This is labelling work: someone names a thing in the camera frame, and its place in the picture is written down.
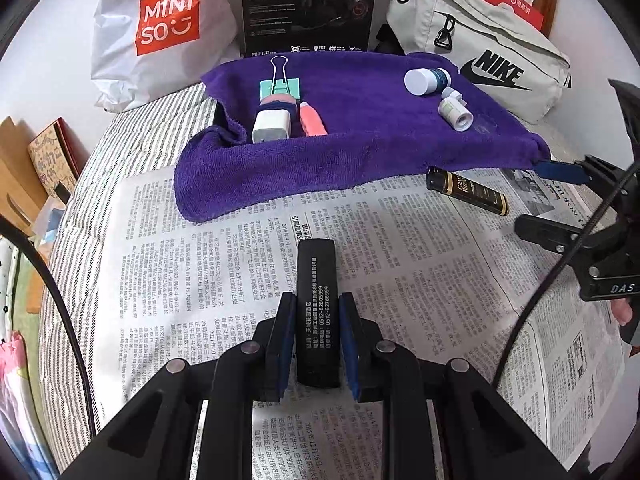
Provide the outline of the right hand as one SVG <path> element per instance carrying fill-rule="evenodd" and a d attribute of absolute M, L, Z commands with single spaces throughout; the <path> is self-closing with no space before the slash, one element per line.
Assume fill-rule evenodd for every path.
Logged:
<path fill-rule="evenodd" d="M 614 299 L 611 301 L 614 318 L 620 324 L 620 338 L 633 347 L 639 345 L 639 299 Z"/>

